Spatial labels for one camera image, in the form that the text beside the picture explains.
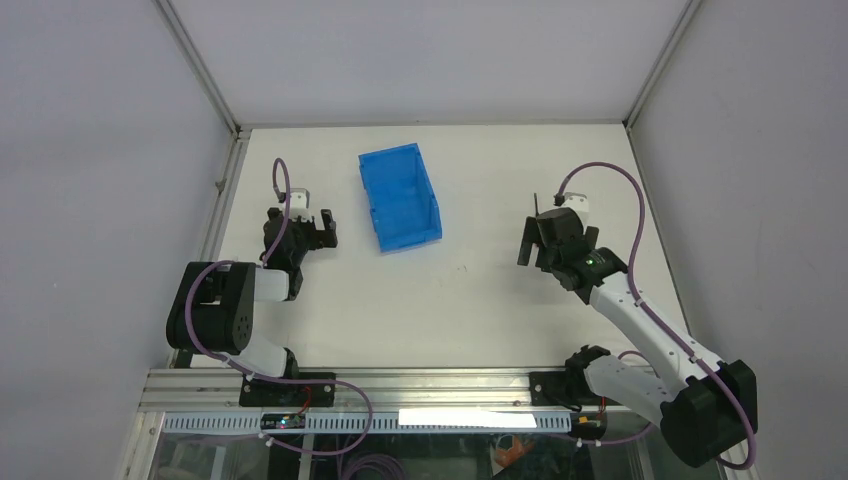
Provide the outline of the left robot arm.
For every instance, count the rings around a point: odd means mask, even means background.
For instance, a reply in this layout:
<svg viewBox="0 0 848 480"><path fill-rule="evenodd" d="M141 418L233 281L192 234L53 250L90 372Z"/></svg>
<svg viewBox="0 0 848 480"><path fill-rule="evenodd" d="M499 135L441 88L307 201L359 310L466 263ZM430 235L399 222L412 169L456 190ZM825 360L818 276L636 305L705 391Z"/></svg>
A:
<svg viewBox="0 0 848 480"><path fill-rule="evenodd" d="M220 360L249 379L265 377L263 394L288 406L301 392L296 357L255 331L254 307L296 300L307 253L337 247L337 225L329 209L320 211L321 227L307 210L286 219L281 208L272 207L267 216L262 233L269 260L187 264L166 321L166 340L175 349Z"/></svg>

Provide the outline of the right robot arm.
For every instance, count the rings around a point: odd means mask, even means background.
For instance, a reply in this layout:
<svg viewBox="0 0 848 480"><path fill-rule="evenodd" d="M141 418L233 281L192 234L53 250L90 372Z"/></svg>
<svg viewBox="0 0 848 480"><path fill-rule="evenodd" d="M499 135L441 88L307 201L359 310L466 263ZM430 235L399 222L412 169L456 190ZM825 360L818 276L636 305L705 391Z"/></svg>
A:
<svg viewBox="0 0 848 480"><path fill-rule="evenodd" d="M652 367L625 364L600 346L583 346L551 380L531 377L548 404L578 411L603 397L659 428L672 452L700 467L758 429L757 385L742 360L727 362L659 318L612 250L596 244L598 229L571 208L525 220L517 263L534 265L609 320Z"/></svg>

